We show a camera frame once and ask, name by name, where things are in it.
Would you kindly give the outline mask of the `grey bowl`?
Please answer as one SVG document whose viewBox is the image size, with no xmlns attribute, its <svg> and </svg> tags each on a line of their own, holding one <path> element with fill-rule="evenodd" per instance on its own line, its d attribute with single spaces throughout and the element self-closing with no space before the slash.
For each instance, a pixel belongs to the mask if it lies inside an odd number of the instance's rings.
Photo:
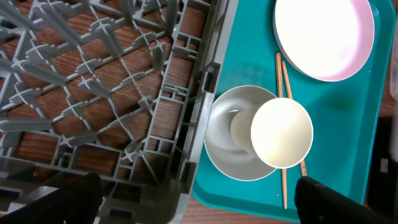
<svg viewBox="0 0 398 224">
<path fill-rule="evenodd" d="M 262 87 L 243 85 L 224 92 L 213 103 L 204 144 L 210 161 L 225 176 L 249 182 L 261 180 L 276 171 L 235 145 L 230 134 L 231 122 L 237 113 L 275 97 Z"/>
</svg>

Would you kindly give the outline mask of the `wooden chopstick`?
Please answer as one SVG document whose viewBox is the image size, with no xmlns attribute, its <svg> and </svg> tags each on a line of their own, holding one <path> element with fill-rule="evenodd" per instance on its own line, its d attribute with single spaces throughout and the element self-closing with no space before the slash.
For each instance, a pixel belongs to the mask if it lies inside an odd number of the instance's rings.
<svg viewBox="0 0 398 224">
<path fill-rule="evenodd" d="M 285 87 L 286 87 L 286 92 L 287 92 L 287 96 L 290 99 L 293 99 L 293 95 L 292 95 L 292 89 L 290 86 L 290 80 L 289 80 L 289 74 L 287 72 L 287 67 L 284 61 L 281 61 L 281 65 L 282 65 L 282 72 L 283 72 L 283 76 L 284 76 L 284 82 L 285 82 Z M 300 163 L 300 171 L 301 171 L 301 175 L 302 176 L 307 176 L 307 168 L 305 165 L 305 160 L 303 160 Z"/>
<path fill-rule="evenodd" d="M 282 61 L 279 52 L 275 54 L 275 65 L 277 75 L 277 96 L 279 98 L 284 97 L 283 84 L 282 84 Z M 282 174 L 282 196 L 283 196 L 283 207 L 287 209 L 287 172 L 285 169 L 281 170 Z"/>
</svg>

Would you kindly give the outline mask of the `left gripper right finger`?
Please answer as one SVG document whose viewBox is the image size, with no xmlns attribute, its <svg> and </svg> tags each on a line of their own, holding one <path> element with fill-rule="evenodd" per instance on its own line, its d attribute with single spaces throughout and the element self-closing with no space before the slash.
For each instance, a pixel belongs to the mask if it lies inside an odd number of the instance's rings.
<svg viewBox="0 0 398 224">
<path fill-rule="evenodd" d="M 295 187 L 294 202 L 301 224 L 391 224 L 376 213 L 339 192 L 304 176 Z"/>
</svg>

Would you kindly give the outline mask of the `right wooden chopstick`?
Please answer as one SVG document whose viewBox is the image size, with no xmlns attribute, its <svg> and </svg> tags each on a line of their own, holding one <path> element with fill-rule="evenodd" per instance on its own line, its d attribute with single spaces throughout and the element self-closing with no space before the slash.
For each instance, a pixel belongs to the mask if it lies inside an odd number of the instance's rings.
<svg viewBox="0 0 398 224">
<path fill-rule="evenodd" d="M 289 80 L 289 74 L 287 72 L 287 67 L 284 61 L 281 61 L 281 65 L 282 65 L 282 72 L 283 72 L 283 76 L 284 76 L 284 82 L 285 82 L 285 87 L 286 87 L 286 92 L 287 92 L 287 96 L 290 99 L 293 99 L 293 95 L 292 95 L 292 89 L 290 86 L 290 80 Z M 301 175 L 302 176 L 307 176 L 307 168 L 305 165 L 305 160 L 303 160 L 300 163 L 300 171 L 301 171 Z"/>
</svg>

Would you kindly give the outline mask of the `grey plastic dish rack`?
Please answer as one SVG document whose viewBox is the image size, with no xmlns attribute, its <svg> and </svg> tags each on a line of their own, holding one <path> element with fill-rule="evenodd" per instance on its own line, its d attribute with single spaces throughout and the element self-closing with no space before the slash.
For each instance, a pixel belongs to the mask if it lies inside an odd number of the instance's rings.
<svg viewBox="0 0 398 224">
<path fill-rule="evenodd" d="M 1 215 L 98 174 L 96 223 L 180 223 L 237 1 L 2 1 Z"/>
</svg>

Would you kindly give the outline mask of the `large white plate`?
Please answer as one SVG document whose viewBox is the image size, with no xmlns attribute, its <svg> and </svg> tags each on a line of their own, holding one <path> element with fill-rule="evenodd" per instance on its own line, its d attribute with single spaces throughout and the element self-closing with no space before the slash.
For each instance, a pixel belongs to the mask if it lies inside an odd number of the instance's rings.
<svg viewBox="0 0 398 224">
<path fill-rule="evenodd" d="M 358 73 L 376 35 L 368 0 L 276 0 L 273 28 L 291 66 L 323 82 Z"/>
</svg>

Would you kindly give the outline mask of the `left wooden chopstick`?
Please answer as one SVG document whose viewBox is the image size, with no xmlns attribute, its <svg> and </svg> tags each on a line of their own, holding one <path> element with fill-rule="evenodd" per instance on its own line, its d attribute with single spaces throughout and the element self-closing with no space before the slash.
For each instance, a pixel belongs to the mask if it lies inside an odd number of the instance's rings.
<svg viewBox="0 0 398 224">
<path fill-rule="evenodd" d="M 277 96 L 279 98 L 284 97 L 283 84 L 282 84 L 282 61 L 279 52 L 275 54 L 275 65 L 277 75 Z M 281 170 L 282 174 L 282 196 L 283 196 L 283 207 L 287 209 L 287 172 L 285 169 Z"/>
</svg>

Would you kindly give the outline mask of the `white cup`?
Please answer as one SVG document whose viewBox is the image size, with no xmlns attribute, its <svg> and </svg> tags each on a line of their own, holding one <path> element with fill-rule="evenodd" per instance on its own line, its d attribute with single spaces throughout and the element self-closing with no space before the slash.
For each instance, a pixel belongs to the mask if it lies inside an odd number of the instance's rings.
<svg viewBox="0 0 398 224">
<path fill-rule="evenodd" d="M 313 123 L 307 110 L 290 98 L 273 98 L 234 116 L 233 142 L 276 169 L 300 164 L 313 143 Z"/>
</svg>

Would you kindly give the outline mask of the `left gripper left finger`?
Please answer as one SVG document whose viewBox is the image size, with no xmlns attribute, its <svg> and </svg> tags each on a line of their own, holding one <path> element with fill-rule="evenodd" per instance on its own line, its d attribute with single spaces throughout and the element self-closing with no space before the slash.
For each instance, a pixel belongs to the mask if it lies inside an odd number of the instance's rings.
<svg viewBox="0 0 398 224">
<path fill-rule="evenodd" d="M 1 223 L 93 223 L 102 201 L 100 176 L 91 172 L 76 182 L 1 217 Z"/>
</svg>

